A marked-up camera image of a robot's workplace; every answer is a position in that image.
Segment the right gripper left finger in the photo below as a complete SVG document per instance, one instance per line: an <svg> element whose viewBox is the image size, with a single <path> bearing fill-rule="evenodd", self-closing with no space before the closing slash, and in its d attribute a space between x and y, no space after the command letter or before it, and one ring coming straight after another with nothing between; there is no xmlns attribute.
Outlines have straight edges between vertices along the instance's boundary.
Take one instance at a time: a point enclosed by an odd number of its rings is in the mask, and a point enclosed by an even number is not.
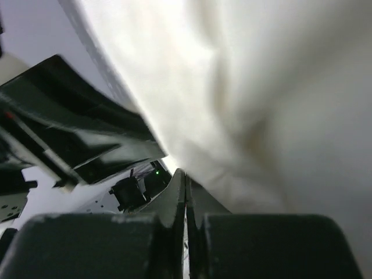
<svg viewBox="0 0 372 279"><path fill-rule="evenodd" d="M177 169L166 189L141 213L152 213L148 278L182 278L185 174Z"/></svg>

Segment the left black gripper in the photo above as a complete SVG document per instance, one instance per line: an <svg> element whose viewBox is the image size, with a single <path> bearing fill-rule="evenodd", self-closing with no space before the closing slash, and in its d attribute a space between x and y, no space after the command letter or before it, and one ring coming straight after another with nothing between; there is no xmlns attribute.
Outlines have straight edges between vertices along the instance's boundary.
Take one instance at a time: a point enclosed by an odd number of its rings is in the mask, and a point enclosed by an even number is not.
<svg viewBox="0 0 372 279"><path fill-rule="evenodd" d="M96 184L164 157L137 114L87 83L59 55L28 67L1 57L1 178L38 166L57 187Z"/></svg>

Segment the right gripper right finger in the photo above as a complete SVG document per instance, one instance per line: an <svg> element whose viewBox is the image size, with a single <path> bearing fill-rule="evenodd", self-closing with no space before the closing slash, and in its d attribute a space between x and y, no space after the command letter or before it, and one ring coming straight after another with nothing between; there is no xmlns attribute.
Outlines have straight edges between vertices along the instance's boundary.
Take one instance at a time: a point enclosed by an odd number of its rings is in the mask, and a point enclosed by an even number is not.
<svg viewBox="0 0 372 279"><path fill-rule="evenodd" d="M208 256L204 217L207 214L230 214L219 201L191 177L185 176L185 205L191 278L208 278Z"/></svg>

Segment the white t shirt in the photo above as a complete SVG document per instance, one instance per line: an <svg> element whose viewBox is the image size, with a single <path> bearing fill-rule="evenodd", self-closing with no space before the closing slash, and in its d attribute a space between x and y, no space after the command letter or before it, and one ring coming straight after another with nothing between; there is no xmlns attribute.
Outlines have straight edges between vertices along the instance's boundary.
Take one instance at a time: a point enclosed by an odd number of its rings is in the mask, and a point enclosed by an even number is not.
<svg viewBox="0 0 372 279"><path fill-rule="evenodd" d="M370 1L62 1L117 101L231 210L371 213Z"/></svg>

